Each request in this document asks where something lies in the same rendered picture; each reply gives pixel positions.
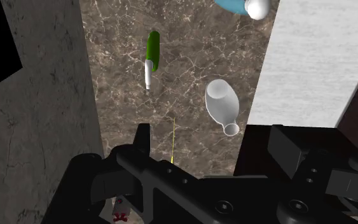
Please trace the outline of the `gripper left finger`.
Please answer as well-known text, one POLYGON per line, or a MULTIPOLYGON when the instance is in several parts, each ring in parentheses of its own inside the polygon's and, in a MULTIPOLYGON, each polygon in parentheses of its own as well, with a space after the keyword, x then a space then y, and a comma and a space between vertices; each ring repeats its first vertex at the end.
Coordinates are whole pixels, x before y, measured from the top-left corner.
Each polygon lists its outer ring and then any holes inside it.
POLYGON ((216 224, 214 206, 197 191, 199 180, 149 152, 150 126, 141 123, 133 143, 116 146, 107 158, 73 157, 42 224, 111 224, 100 213, 118 196, 144 224, 216 224))

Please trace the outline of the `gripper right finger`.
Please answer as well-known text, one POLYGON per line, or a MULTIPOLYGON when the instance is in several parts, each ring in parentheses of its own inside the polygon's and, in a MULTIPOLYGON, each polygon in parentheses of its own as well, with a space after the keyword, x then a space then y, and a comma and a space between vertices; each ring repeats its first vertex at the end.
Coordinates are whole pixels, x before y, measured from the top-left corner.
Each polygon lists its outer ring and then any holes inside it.
POLYGON ((338 129, 272 125, 268 152, 291 180, 280 224, 358 224, 358 149, 338 129))

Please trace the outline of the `thin yellow stick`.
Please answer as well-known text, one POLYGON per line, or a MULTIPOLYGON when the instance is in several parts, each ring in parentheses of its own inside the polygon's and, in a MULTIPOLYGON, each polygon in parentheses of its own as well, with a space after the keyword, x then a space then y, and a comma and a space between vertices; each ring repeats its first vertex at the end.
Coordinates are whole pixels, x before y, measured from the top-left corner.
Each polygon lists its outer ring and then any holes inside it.
POLYGON ((176 118, 174 117, 173 121, 173 131, 172 131, 172 151, 170 162, 174 164, 174 146, 175 146, 175 137, 176 137, 176 118))

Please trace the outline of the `white vase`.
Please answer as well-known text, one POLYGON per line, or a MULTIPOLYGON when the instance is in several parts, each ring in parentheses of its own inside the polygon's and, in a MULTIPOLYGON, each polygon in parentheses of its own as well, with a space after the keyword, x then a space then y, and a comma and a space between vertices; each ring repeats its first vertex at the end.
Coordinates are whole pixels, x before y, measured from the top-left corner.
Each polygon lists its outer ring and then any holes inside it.
POLYGON ((211 81, 205 89, 205 106, 210 117, 223 128, 227 136, 239 133, 236 119, 239 114, 239 99, 229 83, 222 79, 211 81))

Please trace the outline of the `green and white marker pen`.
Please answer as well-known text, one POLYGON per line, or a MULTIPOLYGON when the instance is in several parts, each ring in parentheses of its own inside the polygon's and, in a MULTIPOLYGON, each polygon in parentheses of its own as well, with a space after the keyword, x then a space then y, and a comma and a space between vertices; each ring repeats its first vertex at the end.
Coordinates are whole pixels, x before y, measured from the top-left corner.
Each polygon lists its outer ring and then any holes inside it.
POLYGON ((146 90, 151 89, 152 72, 157 71, 160 60, 160 33, 151 31, 147 40, 146 60, 145 60, 145 85, 146 90))

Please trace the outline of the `white rounded object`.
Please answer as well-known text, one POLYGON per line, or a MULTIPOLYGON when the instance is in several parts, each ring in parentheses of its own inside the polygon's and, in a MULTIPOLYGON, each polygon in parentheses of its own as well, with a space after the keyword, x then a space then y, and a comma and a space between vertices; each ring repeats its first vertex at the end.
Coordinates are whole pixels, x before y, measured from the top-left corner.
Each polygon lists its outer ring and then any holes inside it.
POLYGON ((264 19, 270 12, 271 0, 245 0, 244 8, 254 20, 264 19))

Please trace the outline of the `blue plate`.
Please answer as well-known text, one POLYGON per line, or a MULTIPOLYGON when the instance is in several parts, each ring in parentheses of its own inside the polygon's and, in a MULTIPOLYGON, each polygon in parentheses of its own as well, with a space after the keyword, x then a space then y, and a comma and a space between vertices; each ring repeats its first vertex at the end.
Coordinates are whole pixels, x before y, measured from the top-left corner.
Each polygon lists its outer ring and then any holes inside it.
POLYGON ((245 0, 214 0, 214 2, 226 11, 239 15, 248 15, 245 9, 245 0))

